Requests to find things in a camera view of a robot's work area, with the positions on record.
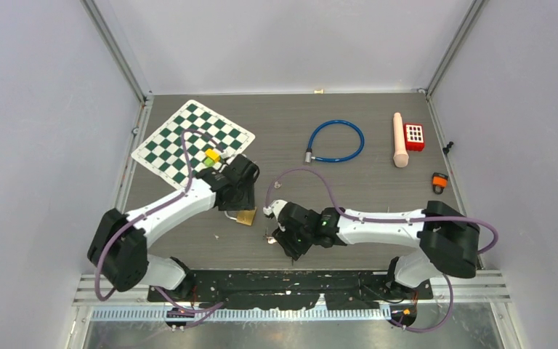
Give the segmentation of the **brass padlock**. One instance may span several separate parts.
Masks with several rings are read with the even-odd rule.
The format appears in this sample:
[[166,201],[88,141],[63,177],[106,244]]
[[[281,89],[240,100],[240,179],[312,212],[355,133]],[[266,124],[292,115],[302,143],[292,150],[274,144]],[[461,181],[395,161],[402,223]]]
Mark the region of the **brass padlock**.
[[241,225],[252,226],[256,217],[257,208],[251,210],[225,211],[225,217]]

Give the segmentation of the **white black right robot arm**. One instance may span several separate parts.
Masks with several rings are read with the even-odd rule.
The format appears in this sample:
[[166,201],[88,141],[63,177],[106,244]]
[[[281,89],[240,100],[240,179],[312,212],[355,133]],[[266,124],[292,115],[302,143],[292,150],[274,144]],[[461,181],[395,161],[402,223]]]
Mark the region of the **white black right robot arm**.
[[473,278],[477,270],[480,229],[441,201],[429,201],[409,212],[359,212],[328,207],[322,212],[285,200],[275,200],[264,215],[278,226],[272,237],[292,260],[311,246],[330,248],[355,244],[393,244],[413,252],[394,258],[386,289],[404,298],[422,282],[445,274]]

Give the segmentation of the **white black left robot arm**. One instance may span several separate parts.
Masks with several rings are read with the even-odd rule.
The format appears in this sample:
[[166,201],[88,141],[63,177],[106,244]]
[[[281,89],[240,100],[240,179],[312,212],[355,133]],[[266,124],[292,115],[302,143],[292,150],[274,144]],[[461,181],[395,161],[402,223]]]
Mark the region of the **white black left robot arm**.
[[149,247],[201,212],[253,210],[258,176],[259,167],[238,154],[220,169],[199,171],[185,188],[143,208],[127,213],[112,208],[102,216],[87,258],[118,292],[142,284],[187,300],[195,287],[193,272],[176,257],[149,254]]

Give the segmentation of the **green block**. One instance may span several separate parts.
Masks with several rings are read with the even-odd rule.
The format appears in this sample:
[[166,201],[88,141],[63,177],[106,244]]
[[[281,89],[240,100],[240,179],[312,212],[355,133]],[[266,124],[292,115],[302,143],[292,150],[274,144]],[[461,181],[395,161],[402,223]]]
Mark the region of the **green block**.
[[215,165],[215,161],[210,158],[205,158],[203,163],[206,167],[213,167]]

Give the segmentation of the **yellow block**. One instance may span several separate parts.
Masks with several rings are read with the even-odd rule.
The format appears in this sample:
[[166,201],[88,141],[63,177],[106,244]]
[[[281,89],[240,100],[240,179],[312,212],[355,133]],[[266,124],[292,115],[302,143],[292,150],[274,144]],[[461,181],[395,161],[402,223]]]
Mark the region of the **yellow block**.
[[217,163],[221,160],[221,156],[213,149],[207,149],[205,151],[206,158],[213,163]]

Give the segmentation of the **green white chessboard mat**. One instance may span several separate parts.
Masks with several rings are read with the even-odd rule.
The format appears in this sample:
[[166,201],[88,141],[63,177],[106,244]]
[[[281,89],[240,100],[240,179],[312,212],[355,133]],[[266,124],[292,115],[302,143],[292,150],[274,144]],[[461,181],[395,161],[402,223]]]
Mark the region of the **green white chessboard mat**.
[[[253,132],[196,100],[188,100],[131,157],[178,190],[185,187],[189,175],[207,168],[221,169],[254,140]],[[221,156],[213,167],[203,163],[207,149]]]

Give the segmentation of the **black front base panel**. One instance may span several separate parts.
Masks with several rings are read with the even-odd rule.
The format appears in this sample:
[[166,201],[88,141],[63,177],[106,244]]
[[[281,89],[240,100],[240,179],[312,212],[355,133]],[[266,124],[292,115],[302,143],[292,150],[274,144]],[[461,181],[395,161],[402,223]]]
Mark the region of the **black front base panel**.
[[175,289],[151,289],[147,299],[167,298],[209,308],[218,302],[231,310],[311,309],[324,299],[330,310],[366,310],[378,301],[433,298],[429,281],[398,297],[385,289],[386,273],[372,270],[192,270]]

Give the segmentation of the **beige wooden rolling pin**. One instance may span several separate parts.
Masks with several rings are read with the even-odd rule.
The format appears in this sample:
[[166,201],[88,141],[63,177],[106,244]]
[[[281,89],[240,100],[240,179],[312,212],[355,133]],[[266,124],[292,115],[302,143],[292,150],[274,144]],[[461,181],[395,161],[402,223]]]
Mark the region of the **beige wooden rolling pin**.
[[409,155],[405,146],[405,133],[403,129],[403,118],[400,113],[393,115],[393,134],[395,152],[393,162],[397,168],[404,168],[408,165]]

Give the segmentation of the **small orange padlock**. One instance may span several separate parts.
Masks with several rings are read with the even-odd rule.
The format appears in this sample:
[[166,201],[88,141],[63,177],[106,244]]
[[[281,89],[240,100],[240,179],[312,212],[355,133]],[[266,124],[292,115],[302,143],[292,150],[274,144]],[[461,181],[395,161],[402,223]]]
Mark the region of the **small orange padlock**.
[[436,195],[441,195],[448,186],[449,176],[440,172],[432,174],[432,191]]

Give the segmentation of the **red block with holes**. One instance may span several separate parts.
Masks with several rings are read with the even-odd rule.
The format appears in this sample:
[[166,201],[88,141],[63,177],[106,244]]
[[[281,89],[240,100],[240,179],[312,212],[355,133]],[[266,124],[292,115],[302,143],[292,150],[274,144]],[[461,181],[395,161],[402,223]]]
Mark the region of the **red block with holes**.
[[424,128],[421,124],[405,123],[405,148],[407,151],[421,152],[425,148]]

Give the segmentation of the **black knob on rail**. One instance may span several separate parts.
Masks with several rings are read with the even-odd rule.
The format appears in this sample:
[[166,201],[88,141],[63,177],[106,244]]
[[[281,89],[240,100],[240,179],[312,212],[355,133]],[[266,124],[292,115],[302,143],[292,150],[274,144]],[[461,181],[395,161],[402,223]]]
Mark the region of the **black knob on rail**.
[[454,142],[453,142],[453,141],[450,141],[450,142],[442,149],[443,154],[444,154],[444,155],[448,155],[449,152],[450,152],[450,150],[451,150],[451,148],[452,148],[453,146],[454,146]]

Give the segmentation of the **aluminium frame rail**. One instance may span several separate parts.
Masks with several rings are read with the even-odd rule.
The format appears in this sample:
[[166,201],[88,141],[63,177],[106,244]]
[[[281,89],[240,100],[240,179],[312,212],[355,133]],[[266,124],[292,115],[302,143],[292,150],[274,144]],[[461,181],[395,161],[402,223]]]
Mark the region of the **aluminium frame rail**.
[[[432,292],[432,299],[419,297],[419,305],[436,305],[442,307],[453,301],[456,310],[459,304],[490,304],[492,309],[497,304],[511,303],[512,299],[503,283],[501,273],[497,270],[482,270],[471,280],[450,277],[447,282],[442,277],[435,277],[425,289]],[[278,307],[262,310],[252,308],[238,310],[223,308],[205,317],[203,313],[189,317],[180,317],[180,310],[172,312],[169,302],[149,302],[143,297],[148,294],[146,286],[136,286],[132,290],[113,295],[109,300],[100,302],[94,295],[92,275],[83,275],[78,284],[73,306],[83,307],[89,311],[92,321],[173,321],[194,322],[200,319],[206,322],[263,322],[263,321],[367,321],[390,320],[392,316],[408,306],[406,301],[391,304],[377,301],[375,305],[358,309],[332,310],[327,294],[315,294],[314,300],[296,310],[281,310]]]

